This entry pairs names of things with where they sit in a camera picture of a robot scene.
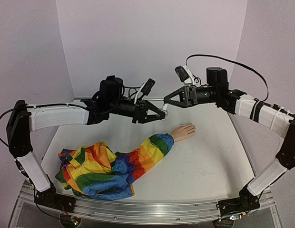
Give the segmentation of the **white nail polish cap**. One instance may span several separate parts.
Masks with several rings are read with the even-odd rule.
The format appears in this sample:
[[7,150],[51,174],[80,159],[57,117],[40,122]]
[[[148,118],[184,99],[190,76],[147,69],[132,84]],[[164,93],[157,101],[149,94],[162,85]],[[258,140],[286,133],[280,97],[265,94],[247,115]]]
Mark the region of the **white nail polish cap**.
[[166,111],[167,108],[168,108],[168,104],[167,104],[167,103],[164,103],[164,104],[162,105],[162,110],[163,110],[163,111]]

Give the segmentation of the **clear nail polish bottle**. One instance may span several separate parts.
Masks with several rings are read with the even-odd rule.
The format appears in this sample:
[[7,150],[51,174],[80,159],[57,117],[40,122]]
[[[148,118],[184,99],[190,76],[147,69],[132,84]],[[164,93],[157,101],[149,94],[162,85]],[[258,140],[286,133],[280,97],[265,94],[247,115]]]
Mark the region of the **clear nail polish bottle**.
[[160,109],[160,110],[163,113],[163,118],[166,119],[167,118],[167,115],[168,115],[167,110],[164,110],[164,109]]

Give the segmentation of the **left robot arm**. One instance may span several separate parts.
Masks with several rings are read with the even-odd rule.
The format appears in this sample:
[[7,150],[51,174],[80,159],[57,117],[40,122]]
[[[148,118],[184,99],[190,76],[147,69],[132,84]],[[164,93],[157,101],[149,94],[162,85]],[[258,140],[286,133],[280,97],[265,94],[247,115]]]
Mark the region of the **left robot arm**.
[[37,205],[72,212],[76,199],[58,194],[57,190],[33,153],[30,133],[39,129],[80,124],[98,124],[109,119],[110,114],[131,117],[132,123],[149,123],[166,118],[166,107],[158,108],[136,95],[124,97],[121,78],[108,76],[100,82],[99,91],[80,104],[57,103],[29,105],[18,100],[14,108],[4,112],[10,114],[6,126],[10,154],[22,175],[35,187],[34,201]]

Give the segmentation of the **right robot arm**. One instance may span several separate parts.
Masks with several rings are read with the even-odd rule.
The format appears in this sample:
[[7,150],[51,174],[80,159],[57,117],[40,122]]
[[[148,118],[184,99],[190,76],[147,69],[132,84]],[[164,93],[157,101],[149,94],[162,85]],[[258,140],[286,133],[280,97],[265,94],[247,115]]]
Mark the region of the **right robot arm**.
[[221,218],[234,219],[260,207],[263,191],[288,170],[295,168],[295,114],[276,104],[268,104],[240,90],[230,90],[227,71],[220,67],[206,69],[206,86],[195,86],[194,75],[187,66],[175,69],[184,86],[164,97],[164,103],[181,108],[214,103],[230,114],[248,118],[284,139],[275,158],[239,192],[237,198],[220,200]]

